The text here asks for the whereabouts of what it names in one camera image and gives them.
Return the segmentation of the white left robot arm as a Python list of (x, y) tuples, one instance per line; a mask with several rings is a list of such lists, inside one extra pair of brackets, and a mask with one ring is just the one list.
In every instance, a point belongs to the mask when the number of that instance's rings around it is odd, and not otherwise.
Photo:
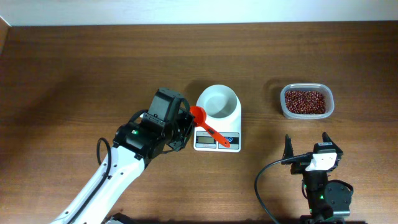
[(193, 132), (193, 115), (180, 93), (159, 88), (149, 109), (139, 110), (106, 145), (106, 157), (72, 203), (54, 223), (101, 223), (122, 193), (161, 154), (185, 148)]

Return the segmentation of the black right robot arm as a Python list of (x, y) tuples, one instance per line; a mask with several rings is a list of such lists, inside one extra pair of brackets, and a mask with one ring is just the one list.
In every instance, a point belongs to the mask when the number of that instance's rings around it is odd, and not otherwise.
[(308, 201), (309, 215), (302, 215), (300, 223), (344, 223), (350, 216), (354, 193), (352, 185), (342, 180), (330, 180), (328, 175), (338, 167), (343, 151), (322, 134), (312, 152), (294, 155), (291, 138), (285, 137), (282, 164), (290, 165), (292, 175), (302, 175), (302, 193)]

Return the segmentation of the red measuring scoop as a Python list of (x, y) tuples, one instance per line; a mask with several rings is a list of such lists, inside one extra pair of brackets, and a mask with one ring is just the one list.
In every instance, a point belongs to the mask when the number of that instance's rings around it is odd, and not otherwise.
[(195, 126), (203, 128), (210, 135), (197, 137), (200, 144), (215, 144), (216, 141), (224, 147), (230, 147), (229, 141), (206, 123), (206, 112), (202, 107), (191, 106), (190, 113), (194, 116)]

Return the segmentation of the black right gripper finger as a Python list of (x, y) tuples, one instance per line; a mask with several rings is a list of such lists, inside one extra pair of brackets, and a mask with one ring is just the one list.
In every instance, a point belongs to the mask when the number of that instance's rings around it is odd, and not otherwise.
[(294, 150), (292, 147), (292, 140), (288, 134), (285, 135), (285, 146), (284, 146), (284, 153), (282, 158), (283, 159), (290, 159), (294, 157)]
[(329, 137), (329, 135), (326, 132), (322, 133), (322, 140), (324, 143), (329, 142), (333, 144), (333, 141), (331, 140), (331, 138)]

